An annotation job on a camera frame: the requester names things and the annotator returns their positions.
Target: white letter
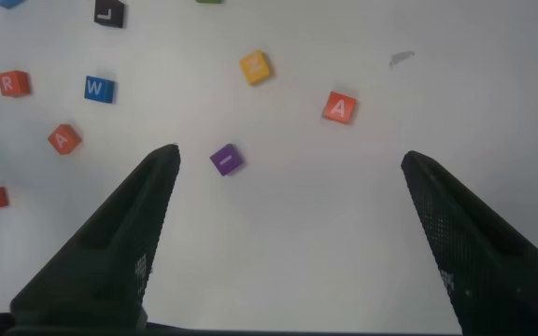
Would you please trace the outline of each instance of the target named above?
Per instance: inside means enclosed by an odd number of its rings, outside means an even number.
[[[60,147],[60,148],[63,148],[64,147],[64,143],[67,142],[67,139],[64,138],[61,134],[59,133],[56,133],[55,134],[55,139],[57,140],[57,145]]]
[[[259,64],[259,57],[257,57],[256,55],[247,60],[247,65],[248,65],[248,72],[251,75],[256,74],[262,69],[261,65]]]
[[[94,90],[94,94],[99,94],[99,91],[101,91],[101,85],[103,85],[103,83],[101,82],[91,82],[91,81],[88,81],[87,83],[87,86],[89,87],[89,93],[92,93],[92,91]]]
[[[340,116],[342,116],[342,118],[344,117],[344,113],[345,113],[345,108],[344,108],[344,100],[340,100],[339,102],[337,102],[337,104],[335,105],[335,107],[332,109],[332,112],[330,112],[331,114],[334,114],[334,113],[337,113],[339,114]]]
[[[111,8],[107,12],[107,15],[99,14],[97,15],[97,19],[103,19],[103,20],[109,20],[111,19]]]
[[[11,86],[11,78],[10,77],[8,77],[8,76],[1,77],[1,81],[4,84],[4,91],[14,90],[14,88],[12,88],[12,86]]]
[[[219,163],[220,165],[224,165],[225,163],[227,163],[229,160],[232,159],[232,155],[228,156],[227,158],[221,160],[221,162]]]

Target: small debris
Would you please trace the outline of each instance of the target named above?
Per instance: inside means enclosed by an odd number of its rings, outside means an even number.
[[[413,57],[415,57],[414,51],[403,51],[403,52],[394,53],[393,55],[391,55],[391,61],[389,62],[389,69],[393,70],[394,65],[401,63],[409,58],[413,58]]]

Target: yellow letter block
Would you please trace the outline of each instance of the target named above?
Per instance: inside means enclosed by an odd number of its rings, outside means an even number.
[[[240,60],[240,67],[247,78],[248,84],[255,84],[271,75],[269,65],[260,50]]]

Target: purple letter block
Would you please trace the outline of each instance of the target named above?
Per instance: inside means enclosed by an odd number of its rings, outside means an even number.
[[[242,158],[232,144],[213,154],[211,160],[215,163],[222,176],[226,176],[242,164]]]

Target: blue letter block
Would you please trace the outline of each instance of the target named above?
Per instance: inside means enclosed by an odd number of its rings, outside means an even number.
[[[84,88],[84,98],[101,103],[113,103],[113,80],[86,76],[86,87]]]
[[[0,0],[0,6],[10,9],[24,0]]]

